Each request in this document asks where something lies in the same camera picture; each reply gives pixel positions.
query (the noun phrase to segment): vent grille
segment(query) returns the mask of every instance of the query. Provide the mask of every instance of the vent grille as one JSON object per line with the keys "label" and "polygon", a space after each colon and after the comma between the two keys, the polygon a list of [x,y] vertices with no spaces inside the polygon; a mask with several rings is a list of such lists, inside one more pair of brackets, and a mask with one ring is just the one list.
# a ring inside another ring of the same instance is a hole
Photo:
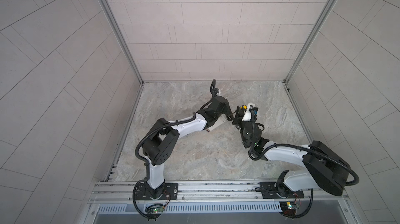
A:
{"label": "vent grille", "polygon": [[[144,211],[153,203],[138,204]],[[171,202],[165,214],[282,212],[279,202]],[[137,214],[133,204],[100,204],[99,214]]]}

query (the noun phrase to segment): wire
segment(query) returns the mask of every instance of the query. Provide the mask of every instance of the wire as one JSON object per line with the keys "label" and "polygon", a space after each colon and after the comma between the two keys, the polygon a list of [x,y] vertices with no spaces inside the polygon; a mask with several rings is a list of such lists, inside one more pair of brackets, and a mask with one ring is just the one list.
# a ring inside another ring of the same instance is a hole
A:
{"label": "wire", "polygon": [[297,219],[297,218],[300,218],[300,217],[305,216],[305,215],[310,211],[311,205],[313,204],[314,190],[313,190],[313,189],[310,189],[310,193],[311,193],[311,195],[310,195],[310,202],[309,202],[308,207],[306,208],[306,210],[304,210],[304,212],[302,212],[302,213],[299,214],[299,215],[294,215],[294,216],[287,215],[287,214],[285,214],[285,213],[280,213],[280,214],[283,215],[284,217],[288,217],[288,218],[292,218],[292,219]]}

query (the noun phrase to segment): tiled wall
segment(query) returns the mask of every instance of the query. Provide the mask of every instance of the tiled wall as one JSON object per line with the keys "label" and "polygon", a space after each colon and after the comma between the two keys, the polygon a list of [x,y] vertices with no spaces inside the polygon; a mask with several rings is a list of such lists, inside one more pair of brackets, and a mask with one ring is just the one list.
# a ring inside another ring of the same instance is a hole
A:
{"label": "tiled wall", "polygon": [[97,0],[0,0],[0,222],[73,223],[138,87]]}
{"label": "tiled wall", "polygon": [[108,0],[146,81],[282,80],[327,0]]}
{"label": "tiled wall", "polygon": [[400,223],[400,0],[338,0],[289,82],[314,140],[360,177],[363,223]]}

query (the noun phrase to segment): marble floor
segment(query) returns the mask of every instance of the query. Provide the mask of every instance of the marble floor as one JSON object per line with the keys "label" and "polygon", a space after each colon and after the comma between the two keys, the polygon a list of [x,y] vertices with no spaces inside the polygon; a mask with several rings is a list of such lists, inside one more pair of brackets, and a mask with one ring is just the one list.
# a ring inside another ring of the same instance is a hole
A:
{"label": "marble floor", "polygon": [[[178,120],[192,116],[210,97],[210,82],[145,83],[117,164],[114,181],[137,181],[146,175],[143,161],[135,157],[137,143],[161,117]],[[258,105],[257,122],[265,125],[262,136],[274,142],[308,144],[283,83],[218,82],[217,88],[232,112],[249,102]],[[277,178],[296,165],[279,161],[253,161],[242,145],[240,133],[231,122],[211,132],[194,132],[181,138],[165,162],[166,180],[217,180]]]}

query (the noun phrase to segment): black mounting plate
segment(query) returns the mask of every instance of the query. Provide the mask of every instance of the black mounting plate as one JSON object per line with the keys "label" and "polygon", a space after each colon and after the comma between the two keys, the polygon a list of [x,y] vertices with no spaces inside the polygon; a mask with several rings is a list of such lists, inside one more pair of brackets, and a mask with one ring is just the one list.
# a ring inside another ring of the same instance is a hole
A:
{"label": "black mounting plate", "polygon": [[[260,182],[260,188],[274,191],[275,190],[275,182]],[[294,193],[297,194],[298,198],[304,198],[303,191],[301,191],[301,190],[293,192],[293,191],[290,191],[290,189],[288,189],[288,191],[289,191],[289,198],[295,198]],[[261,191],[261,193],[262,193],[263,199],[286,199],[286,198],[280,197],[277,193],[265,192],[265,191]]]}
{"label": "black mounting plate", "polygon": [[[151,198],[150,192],[146,190],[144,183],[141,183],[139,188],[136,191],[136,200],[154,200]],[[176,200],[178,196],[178,184],[177,183],[166,183],[164,186],[164,190],[169,193],[170,200]],[[156,200],[167,200],[167,196],[165,194],[161,194],[160,198]]]}

